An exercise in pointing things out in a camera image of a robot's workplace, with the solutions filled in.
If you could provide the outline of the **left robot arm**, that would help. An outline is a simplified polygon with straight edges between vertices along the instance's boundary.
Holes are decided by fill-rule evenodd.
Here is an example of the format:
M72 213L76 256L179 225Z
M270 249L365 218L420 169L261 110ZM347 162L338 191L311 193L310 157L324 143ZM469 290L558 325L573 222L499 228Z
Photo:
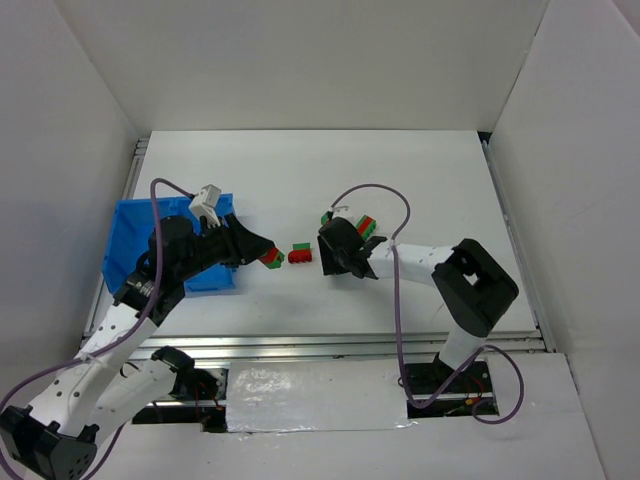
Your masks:
M199 227L183 216L160 220L148 248L114 296L94 334L26 406L1 403L1 438L9 456L43 479L82 479L99 446L147 404L195 393L203 371L185 352L164 346L123 371L185 297L184 284L215 266L265 261L273 241L232 214Z

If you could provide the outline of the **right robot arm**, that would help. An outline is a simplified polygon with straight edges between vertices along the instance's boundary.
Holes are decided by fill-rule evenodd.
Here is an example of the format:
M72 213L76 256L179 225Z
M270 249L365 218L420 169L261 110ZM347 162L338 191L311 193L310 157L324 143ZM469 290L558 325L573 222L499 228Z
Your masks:
M365 239L351 222L336 217L319 229L318 245L326 276L392 279L395 289L404 280L436 289L455 322L438 354L451 370L478 351L519 296L516 282L474 239L447 247Z

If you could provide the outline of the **aluminium table rail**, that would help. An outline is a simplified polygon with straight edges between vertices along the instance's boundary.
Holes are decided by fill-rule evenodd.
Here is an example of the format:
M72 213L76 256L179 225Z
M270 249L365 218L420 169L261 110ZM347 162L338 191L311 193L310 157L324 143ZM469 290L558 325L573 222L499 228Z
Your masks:
M445 334L403 334L403 352L408 356L435 355L446 340ZM533 333L498 333L488 343L507 352L545 352L546 346L539 331ZM136 347L129 355L134 361L150 358L161 347L170 346L184 351L195 360L204 362L227 359L248 360L306 360L355 359L396 355L394 334L344 334L306 336L204 336L153 337Z

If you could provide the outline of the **blue bin left compartment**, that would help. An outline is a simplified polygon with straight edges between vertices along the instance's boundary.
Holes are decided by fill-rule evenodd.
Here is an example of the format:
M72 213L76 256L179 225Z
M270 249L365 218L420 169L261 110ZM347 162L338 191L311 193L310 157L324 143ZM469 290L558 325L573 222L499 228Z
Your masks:
M153 229L149 198L116 203L102 263L104 282L111 294L117 292L135 269L138 258L149 249L148 238Z

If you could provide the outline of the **silver foil tape sheet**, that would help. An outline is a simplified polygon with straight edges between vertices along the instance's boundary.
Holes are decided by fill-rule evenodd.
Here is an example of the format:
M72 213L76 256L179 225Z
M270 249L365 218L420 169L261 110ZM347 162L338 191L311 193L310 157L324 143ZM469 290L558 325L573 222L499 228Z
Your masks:
M404 391L392 360L235 362L226 392L232 433L378 431L406 428Z

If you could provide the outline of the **blue bin compartment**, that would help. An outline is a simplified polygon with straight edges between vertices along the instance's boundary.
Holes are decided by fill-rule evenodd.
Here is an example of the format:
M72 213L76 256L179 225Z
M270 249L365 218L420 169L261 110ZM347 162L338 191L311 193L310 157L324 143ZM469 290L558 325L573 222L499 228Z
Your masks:
M111 294L117 292L135 269L138 258L149 249L148 238L153 229L149 198L116 203L102 263L104 282Z
M196 234L201 233L199 221L189 210L190 200L184 196L176 196L171 200L169 213L188 218L193 225ZM233 195L222 193L215 206L215 212L223 218L225 215L234 213ZM185 282L185 291L188 296L212 295L224 290L235 288L235 269L221 265L215 265L206 271L196 275Z

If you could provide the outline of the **green red striped lego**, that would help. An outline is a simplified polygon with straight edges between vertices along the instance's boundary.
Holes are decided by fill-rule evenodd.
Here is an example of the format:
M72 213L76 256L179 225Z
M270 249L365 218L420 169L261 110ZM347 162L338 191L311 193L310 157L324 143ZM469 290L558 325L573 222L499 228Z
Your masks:
M364 240L367 240L369 237L371 237L376 228L376 220L368 215L363 215L356 224L356 230Z

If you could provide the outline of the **blue bin right compartment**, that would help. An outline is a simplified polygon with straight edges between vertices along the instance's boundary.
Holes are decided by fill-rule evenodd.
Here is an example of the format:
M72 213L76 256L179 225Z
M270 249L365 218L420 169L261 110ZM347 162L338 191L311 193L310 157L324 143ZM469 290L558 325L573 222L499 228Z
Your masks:
M196 234L201 233L199 221L189 210L190 200L184 196L176 196L171 200L169 213L188 218L193 225ZM215 212L223 218L225 215L234 213L233 195L222 193L215 206ZM196 275L185 282L185 291L188 296L212 295L224 290L235 288L235 269L221 265L215 265L206 271Z

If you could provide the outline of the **red studded lego brick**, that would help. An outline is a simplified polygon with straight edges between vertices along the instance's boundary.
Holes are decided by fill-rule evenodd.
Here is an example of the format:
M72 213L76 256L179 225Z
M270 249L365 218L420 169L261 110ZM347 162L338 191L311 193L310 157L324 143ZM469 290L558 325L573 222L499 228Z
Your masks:
M294 249L288 254L288 262L290 264L303 264L311 263L313 261L313 254L311 249Z

